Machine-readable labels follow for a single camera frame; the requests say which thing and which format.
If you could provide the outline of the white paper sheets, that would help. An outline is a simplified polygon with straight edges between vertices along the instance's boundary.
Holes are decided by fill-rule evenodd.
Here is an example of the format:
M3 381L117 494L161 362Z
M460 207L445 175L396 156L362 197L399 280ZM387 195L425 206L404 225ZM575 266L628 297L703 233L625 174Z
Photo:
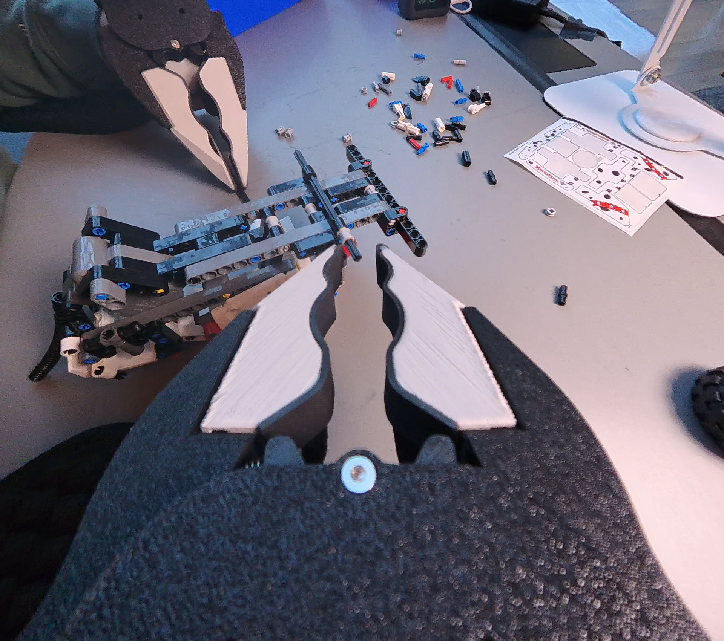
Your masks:
M647 54L655 36L632 21L608 0L551 0L551 6L584 24L599 28L612 41L620 41L623 50L632 56Z

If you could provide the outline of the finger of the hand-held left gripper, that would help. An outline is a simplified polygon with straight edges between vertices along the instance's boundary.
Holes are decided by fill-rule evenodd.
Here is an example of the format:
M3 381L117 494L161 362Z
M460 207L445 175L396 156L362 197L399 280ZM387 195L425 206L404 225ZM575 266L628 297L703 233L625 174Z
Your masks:
M230 145L230 162L237 190L248 186L248 122L227 61L207 58L200 69L200 83L216 105L219 126Z
M176 70L154 67L142 73L170 122L171 133L219 180L236 192L235 171L192 110L190 89Z

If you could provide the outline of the grey desk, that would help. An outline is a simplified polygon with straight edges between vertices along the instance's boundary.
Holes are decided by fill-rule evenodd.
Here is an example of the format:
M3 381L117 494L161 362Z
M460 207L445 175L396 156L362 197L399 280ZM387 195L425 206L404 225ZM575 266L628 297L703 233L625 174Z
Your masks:
M396 0L327 1L386 3L397 15ZM261 183L246 33L238 42L247 76L248 194L256 198L288 179ZM415 208L403 202L429 242L425 257L413 257L399 237L389 246L482 311L575 404L610 455L665 572L711 638L722 639L722 457L689 404L696 377L722 365L722 256L666 205L628 237L508 161L505 153L555 114L471 33L482 48L474 66L486 82L466 87L443 76L466 111L434 117L430 136L434 147L456 144L457 165L474 176L447 184L441 199ZM136 419L204 348L192 343L184 356L124 381L77 378L62 365L41 383L28 380L51 338L50 297L86 207L97 202L114 218L165 235L177 221L234 201L155 124L112 136L32 137L2 225L2 475L87 428ZM556 217L542 213L548 207ZM557 306L562 284L568 301Z

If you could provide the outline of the black toy tire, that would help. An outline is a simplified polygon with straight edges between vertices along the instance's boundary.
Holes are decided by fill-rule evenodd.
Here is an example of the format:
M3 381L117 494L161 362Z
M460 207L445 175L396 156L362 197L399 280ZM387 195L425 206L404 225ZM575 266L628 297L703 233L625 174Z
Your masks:
M695 380L692 407L701 427L723 451L723 366Z

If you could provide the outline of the black power adapter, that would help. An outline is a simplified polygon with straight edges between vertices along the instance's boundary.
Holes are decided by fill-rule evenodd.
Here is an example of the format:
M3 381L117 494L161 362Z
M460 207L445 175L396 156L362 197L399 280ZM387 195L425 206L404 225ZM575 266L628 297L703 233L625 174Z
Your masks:
M471 13L486 20L527 28L547 10L550 0L472 0Z

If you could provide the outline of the toy vehicle chassis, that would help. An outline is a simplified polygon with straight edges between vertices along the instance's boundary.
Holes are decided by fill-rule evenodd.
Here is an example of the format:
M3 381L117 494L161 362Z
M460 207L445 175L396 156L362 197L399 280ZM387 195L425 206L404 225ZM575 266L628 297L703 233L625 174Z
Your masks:
M428 244L408 209L354 145L346 153L347 174L318 177L339 218L350 232L377 223L423 256ZM93 205L51 300L54 336L29 378L43 380L62 358L70 373L113 379L174 355L218 331L215 307L331 245L339 244L302 172L266 198L180 222L168 237Z

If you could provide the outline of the pile of small building parts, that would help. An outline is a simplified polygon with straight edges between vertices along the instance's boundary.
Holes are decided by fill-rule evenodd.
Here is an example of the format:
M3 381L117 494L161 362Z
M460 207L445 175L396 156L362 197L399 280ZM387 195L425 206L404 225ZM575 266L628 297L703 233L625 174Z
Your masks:
M386 3L316 0L245 34L252 143L263 187L296 178L300 150L321 174L347 166L349 134L400 202L439 199L447 184L471 182L456 144L434 147L434 117L461 115L452 75L486 80L474 66L480 40L455 17L417 23Z

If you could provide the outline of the person's left forearm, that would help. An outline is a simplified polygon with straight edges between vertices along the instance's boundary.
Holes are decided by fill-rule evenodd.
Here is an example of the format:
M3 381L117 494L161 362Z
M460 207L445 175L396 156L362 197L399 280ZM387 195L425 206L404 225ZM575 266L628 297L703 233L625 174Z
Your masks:
M152 116L104 60L94 0L1 0L1 130L82 135Z

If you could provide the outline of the long black axle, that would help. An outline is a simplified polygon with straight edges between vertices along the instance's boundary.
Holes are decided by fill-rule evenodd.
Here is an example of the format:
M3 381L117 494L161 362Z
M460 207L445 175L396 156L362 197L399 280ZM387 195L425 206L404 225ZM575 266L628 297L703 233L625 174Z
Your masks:
M330 198L325 192L324 188L318 179L318 176L313 167L306 161L300 150L294 150L294 156L301 167L301 172L305 184L310 190L310 193L314 196L316 202L321 204L321 211L327 220L330 230L332 231L337 243L341 245L340 240L352 236L346 223L342 222L333 207Z

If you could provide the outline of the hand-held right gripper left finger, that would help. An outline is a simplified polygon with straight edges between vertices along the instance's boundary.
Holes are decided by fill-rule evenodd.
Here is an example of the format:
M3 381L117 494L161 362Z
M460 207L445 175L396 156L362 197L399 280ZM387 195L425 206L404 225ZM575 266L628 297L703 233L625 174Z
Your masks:
M316 435L331 418L334 388L325 335L345 254L325 250L255 307L201 431Z

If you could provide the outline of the black desk mat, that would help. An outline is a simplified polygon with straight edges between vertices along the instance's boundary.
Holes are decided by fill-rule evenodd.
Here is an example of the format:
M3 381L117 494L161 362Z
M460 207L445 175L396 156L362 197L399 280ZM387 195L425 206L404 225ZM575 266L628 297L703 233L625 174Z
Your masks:
M596 65L542 23L519 29L475 14L464 14L461 20L540 92L556 85L553 73Z

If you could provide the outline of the white flat board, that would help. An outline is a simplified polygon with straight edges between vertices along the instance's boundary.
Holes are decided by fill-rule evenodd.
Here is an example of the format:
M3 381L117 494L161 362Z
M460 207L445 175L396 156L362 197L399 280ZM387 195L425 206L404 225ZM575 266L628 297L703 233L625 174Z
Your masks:
M637 85L624 70L556 85L545 101L622 144L641 150L683 176L669 198L684 211L723 215L722 114L665 80Z

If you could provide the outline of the white sticker sheet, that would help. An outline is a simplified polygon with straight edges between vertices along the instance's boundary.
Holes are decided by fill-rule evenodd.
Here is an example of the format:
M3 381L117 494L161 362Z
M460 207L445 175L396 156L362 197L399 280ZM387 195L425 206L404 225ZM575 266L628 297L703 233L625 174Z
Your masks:
M585 124L560 119L505 154L629 236L683 177Z

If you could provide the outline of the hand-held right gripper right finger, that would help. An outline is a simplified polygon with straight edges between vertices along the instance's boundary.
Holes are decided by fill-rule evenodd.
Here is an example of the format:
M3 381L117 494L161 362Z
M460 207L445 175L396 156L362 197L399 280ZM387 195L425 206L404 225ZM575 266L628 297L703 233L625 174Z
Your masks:
M376 267L394 392L453 430L515 427L463 304L387 246L376 248Z

